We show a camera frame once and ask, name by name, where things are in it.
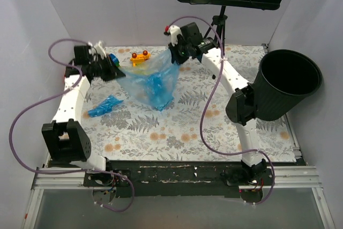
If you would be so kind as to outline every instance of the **blue object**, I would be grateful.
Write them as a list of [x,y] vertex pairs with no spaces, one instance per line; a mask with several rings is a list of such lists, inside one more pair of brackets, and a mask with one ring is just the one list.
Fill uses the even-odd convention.
[[113,63],[116,65],[116,67],[119,66],[119,60],[114,54],[109,54],[109,57],[112,59]]
[[96,108],[88,111],[90,117],[100,116],[112,111],[112,108],[123,102],[123,100],[118,100],[113,95],[108,96],[102,103],[100,103]]
[[167,49],[137,67],[120,67],[126,77],[117,82],[139,102],[161,111],[174,99],[179,66],[172,64],[172,54]]

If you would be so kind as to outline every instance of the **patterned fabric surface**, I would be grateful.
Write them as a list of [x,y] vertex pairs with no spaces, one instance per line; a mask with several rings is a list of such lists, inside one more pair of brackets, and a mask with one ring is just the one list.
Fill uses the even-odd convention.
[[[132,65],[131,53],[148,50],[152,57],[165,47],[107,47],[121,66]],[[227,46],[226,57],[247,80],[253,81],[262,47]],[[163,111],[154,110],[130,97],[117,82],[92,81],[83,106],[81,124],[92,142],[92,151],[110,160],[239,161],[241,156],[221,156],[208,150],[199,135],[200,117],[215,80],[198,62],[189,60],[180,67],[174,101]],[[113,94],[124,100],[106,115],[91,118],[87,111]],[[235,126],[225,113],[229,100],[219,84],[206,112],[204,137],[216,150],[241,151]],[[272,161],[295,161],[284,117],[274,122],[257,120],[260,148]]]

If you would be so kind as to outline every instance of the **black bucket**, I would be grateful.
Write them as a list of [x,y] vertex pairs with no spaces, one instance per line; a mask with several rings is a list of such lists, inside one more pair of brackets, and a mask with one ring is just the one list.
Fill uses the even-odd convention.
[[308,57],[292,50],[266,54],[259,65],[252,87],[257,104],[256,117],[274,121],[315,93],[322,84],[322,73]]

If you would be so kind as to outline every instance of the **small orange object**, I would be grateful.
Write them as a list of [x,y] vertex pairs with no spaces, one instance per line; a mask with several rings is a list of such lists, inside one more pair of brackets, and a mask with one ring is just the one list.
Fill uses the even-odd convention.
[[150,56],[151,54],[147,50],[143,51],[142,54],[132,53],[130,61],[132,61],[132,65],[136,67],[142,64],[144,61],[148,60]]

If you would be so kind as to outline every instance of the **white wall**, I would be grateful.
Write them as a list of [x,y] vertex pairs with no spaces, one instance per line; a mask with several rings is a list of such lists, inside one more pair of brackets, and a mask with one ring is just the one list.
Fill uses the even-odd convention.
[[343,228],[342,0],[292,0],[270,44],[304,53],[321,69],[319,91],[290,113],[301,151],[316,165],[337,228]]
[[[7,229],[21,228],[34,176],[12,156],[9,127],[24,107],[63,88],[63,68],[50,61],[47,50],[68,33],[50,0],[0,3],[0,228]],[[70,59],[71,48],[57,49],[56,56]],[[46,157],[40,130],[44,122],[50,122],[57,106],[57,101],[52,101],[34,109],[15,128],[16,149],[31,167],[41,166]]]
[[[174,19],[197,15],[207,21],[219,14],[219,6],[190,5],[177,0],[51,0],[73,38],[105,40],[107,45],[166,45],[163,30]],[[280,9],[262,11],[228,7],[228,43],[268,43],[290,0]],[[198,23],[200,29],[206,26]]]

